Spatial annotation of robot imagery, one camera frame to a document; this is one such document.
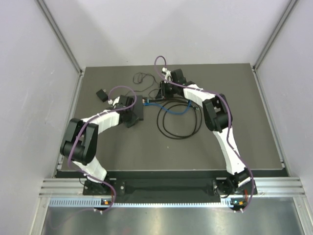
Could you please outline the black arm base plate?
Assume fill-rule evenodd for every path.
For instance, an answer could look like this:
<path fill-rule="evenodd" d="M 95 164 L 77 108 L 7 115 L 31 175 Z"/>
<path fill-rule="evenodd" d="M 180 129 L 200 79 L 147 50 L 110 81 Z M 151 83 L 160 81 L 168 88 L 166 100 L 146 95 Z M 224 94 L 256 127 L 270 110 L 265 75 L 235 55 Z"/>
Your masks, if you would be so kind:
<path fill-rule="evenodd" d="M 110 171 L 105 182 L 114 187 L 118 196 L 137 191 L 200 191 L 210 196 L 257 194 L 256 183 L 246 171 L 234 176 L 225 170 Z"/>

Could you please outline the black network switch box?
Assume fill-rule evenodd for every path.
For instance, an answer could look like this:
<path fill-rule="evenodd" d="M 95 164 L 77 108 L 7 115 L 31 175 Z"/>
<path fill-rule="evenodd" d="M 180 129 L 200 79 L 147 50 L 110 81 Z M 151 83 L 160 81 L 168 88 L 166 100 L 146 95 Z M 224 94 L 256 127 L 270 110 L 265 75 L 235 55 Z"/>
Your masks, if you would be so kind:
<path fill-rule="evenodd" d="M 133 112 L 136 114 L 136 116 L 138 117 L 138 119 L 140 121 L 143 121 L 144 120 L 144 99 L 143 99 L 143 96 L 142 95 L 137 95 L 136 96 L 136 102 L 135 102 L 135 105 L 133 107 Z"/>

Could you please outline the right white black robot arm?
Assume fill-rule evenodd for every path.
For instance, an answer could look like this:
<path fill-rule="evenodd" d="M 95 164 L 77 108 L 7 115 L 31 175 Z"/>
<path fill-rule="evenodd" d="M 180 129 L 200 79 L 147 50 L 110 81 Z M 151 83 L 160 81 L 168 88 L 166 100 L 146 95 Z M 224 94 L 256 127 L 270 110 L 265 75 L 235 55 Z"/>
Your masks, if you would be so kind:
<path fill-rule="evenodd" d="M 242 160 L 232 128 L 232 114 L 223 94 L 208 92 L 196 84 L 175 84 L 161 81 L 158 95 L 172 98 L 175 94 L 202 107 L 206 127 L 215 135 L 221 147 L 226 170 L 230 174 L 228 188 L 232 193 L 241 193 L 249 182 L 254 182 L 251 170 Z"/>

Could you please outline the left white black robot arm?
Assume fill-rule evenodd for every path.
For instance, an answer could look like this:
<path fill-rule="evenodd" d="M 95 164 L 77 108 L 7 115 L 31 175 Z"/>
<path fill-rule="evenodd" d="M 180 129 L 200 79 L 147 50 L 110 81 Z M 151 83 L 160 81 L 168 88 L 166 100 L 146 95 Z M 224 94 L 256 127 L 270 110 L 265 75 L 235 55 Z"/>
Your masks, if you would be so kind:
<path fill-rule="evenodd" d="M 132 110 L 104 110 L 89 118 L 73 118 L 67 125 L 60 154 L 79 167 L 87 179 L 94 182 L 94 188 L 100 194 L 110 191 L 111 183 L 107 171 L 96 157 L 98 135 L 111 127 L 125 124 L 130 128 L 141 118 Z"/>

